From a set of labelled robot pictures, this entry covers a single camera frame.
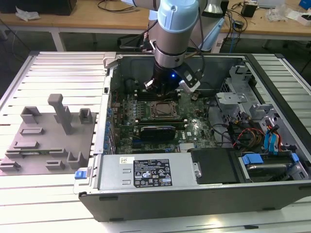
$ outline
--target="warning label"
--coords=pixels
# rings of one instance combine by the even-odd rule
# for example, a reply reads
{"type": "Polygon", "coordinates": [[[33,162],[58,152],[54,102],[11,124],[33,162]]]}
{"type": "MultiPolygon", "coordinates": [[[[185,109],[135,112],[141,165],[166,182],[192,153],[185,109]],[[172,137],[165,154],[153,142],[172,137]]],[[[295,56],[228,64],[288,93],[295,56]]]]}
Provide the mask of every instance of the warning label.
{"type": "Polygon", "coordinates": [[[134,160],[134,186],[136,188],[172,185],[168,159],[134,160]]]}

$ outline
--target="blue latch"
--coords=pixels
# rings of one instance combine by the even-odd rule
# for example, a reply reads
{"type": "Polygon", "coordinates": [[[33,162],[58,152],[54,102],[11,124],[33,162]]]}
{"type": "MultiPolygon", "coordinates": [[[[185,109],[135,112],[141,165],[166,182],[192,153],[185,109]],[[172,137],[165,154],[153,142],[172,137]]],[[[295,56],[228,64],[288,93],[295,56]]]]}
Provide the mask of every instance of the blue latch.
{"type": "Polygon", "coordinates": [[[74,173],[74,178],[76,180],[86,179],[86,171],[76,171],[74,173]]]}
{"type": "Polygon", "coordinates": [[[274,150],[275,142],[276,142],[276,135],[273,134],[271,136],[270,145],[269,145],[269,152],[272,152],[273,154],[277,154],[277,152],[274,150]]]}
{"type": "Polygon", "coordinates": [[[263,164],[260,154],[246,154],[242,157],[243,163],[248,164],[263,164]]]}
{"type": "Polygon", "coordinates": [[[298,155],[296,153],[292,153],[292,158],[293,158],[293,161],[295,163],[298,163],[299,162],[299,158],[298,158],[298,155]]]}
{"type": "Polygon", "coordinates": [[[269,147],[269,137],[270,137],[269,130],[267,130],[266,135],[264,137],[264,143],[263,143],[265,149],[268,149],[269,147]]]}

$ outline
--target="black device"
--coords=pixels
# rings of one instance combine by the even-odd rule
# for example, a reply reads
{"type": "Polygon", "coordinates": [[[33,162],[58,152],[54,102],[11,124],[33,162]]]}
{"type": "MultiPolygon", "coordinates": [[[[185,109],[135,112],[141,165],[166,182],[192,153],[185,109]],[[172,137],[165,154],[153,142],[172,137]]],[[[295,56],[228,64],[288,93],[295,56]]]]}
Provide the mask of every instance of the black device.
{"type": "Polygon", "coordinates": [[[173,126],[146,126],[140,129],[142,141],[169,141],[175,138],[176,128],[173,126]]]}
{"type": "Polygon", "coordinates": [[[187,63],[175,68],[165,68],[155,61],[152,79],[144,84],[146,90],[165,96],[179,86],[183,86],[188,93],[193,92],[201,78],[202,73],[194,72],[187,63]]]}
{"type": "Polygon", "coordinates": [[[243,5],[242,10],[241,10],[241,15],[243,15],[244,17],[250,17],[251,18],[254,16],[254,13],[255,13],[257,7],[258,7],[258,5],[245,3],[243,5]]]}
{"type": "Polygon", "coordinates": [[[301,17],[303,17],[304,19],[306,19],[307,21],[311,20],[311,15],[302,15],[301,17]]]}
{"type": "Polygon", "coordinates": [[[190,152],[192,161],[202,172],[202,176],[196,178],[198,184],[245,182],[233,149],[199,148],[190,152]]]}
{"type": "Polygon", "coordinates": [[[242,21],[235,20],[233,26],[237,29],[241,29],[244,27],[244,23],[242,21]]]}
{"type": "Polygon", "coordinates": [[[23,11],[69,16],[77,0],[0,0],[0,12],[15,13],[16,7],[23,11]]]}
{"type": "Polygon", "coordinates": [[[229,5],[229,0],[223,0],[223,1],[220,3],[220,8],[221,8],[222,11],[223,11],[223,17],[225,16],[225,13],[227,12],[228,5],[229,5]]]}

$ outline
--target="desk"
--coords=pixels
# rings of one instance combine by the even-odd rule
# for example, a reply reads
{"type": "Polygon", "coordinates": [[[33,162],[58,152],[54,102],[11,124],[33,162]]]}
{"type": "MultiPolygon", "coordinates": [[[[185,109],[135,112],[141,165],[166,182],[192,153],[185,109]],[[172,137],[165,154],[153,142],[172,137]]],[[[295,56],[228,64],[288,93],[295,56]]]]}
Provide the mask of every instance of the desk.
{"type": "MultiPolygon", "coordinates": [[[[231,0],[229,8],[239,1],[231,0]]],[[[60,32],[139,34],[146,29],[148,10],[140,9],[138,12],[115,14],[99,9],[97,3],[96,0],[78,0],[70,16],[41,14],[41,19],[29,22],[17,18],[14,14],[0,14],[0,18],[12,30],[50,32],[57,51],[66,50],[59,35],[60,32]]],[[[287,0],[288,6],[294,10],[302,9],[298,6],[298,3],[299,0],[287,0]]],[[[121,9],[126,7],[126,4],[120,1],[110,2],[108,7],[110,9],[121,9]]],[[[240,12],[241,7],[238,7],[236,11],[240,12]]],[[[265,18],[265,12],[265,9],[258,9],[253,18],[247,18],[248,27],[241,34],[241,38],[311,40],[310,27],[305,27],[291,19],[288,19],[287,22],[269,22],[265,18]]],[[[234,18],[239,19],[240,17],[234,14],[234,18]]],[[[0,25],[1,30],[6,30],[6,27],[0,25]]],[[[228,25],[224,25],[212,52],[219,52],[222,40],[226,37],[228,31],[228,25]]]]}
{"type": "MultiPolygon", "coordinates": [[[[40,14],[41,19],[23,21],[15,14],[0,14],[0,18],[14,31],[50,32],[57,51],[66,51],[59,33],[116,33],[139,34],[148,25],[149,11],[140,9],[128,14],[106,12],[97,7],[97,0],[77,0],[70,16],[40,14]]],[[[128,5],[109,2],[107,8],[122,9],[128,5]]],[[[0,24],[0,31],[7,30],[0,24]]]]}
{"type": "MultiPolygon", "coordinates": [[[[232,5],[240,2],[240,0],[231,0],[228,8],[231,9],[232,5]]],[[[299,4],[299,0],[286,0],[289,8],[305,12],[299,4]]],[[[242,7],[235,9],[236,12],[241,13],[242,7]]],[[[252,18],[246,18],[248,22],[247,29],[243,32],[240,38],[247,39],[266,39],[266,40],[311,40],[311,28],[303,26],[295,20],[288,19],[287,21],[269,22],[266,19],[266,9],[257,9],[252,18]]],[[[226,22],[218,36],[217,44],[221,44],[223,39],[227,36],[229,31],[229,20],[227,17],[226,22]]],[[[245,20],[238,14],[233,13],[235,20],[245,22],[245,20]]],[[[218,53],[220,47],[214,48],[213,52],[218,53]]]]}

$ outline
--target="cpu socket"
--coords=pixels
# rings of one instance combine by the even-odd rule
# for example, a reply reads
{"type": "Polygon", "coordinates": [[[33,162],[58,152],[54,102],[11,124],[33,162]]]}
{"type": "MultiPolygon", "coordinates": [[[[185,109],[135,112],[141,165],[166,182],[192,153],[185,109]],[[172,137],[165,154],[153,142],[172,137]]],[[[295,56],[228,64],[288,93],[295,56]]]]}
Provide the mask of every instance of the cpu socket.
{"type": "Polygon", "coordinates": [[[177,118],[176,103],[175,102],[151,102],[151,118],[177,118]]]}

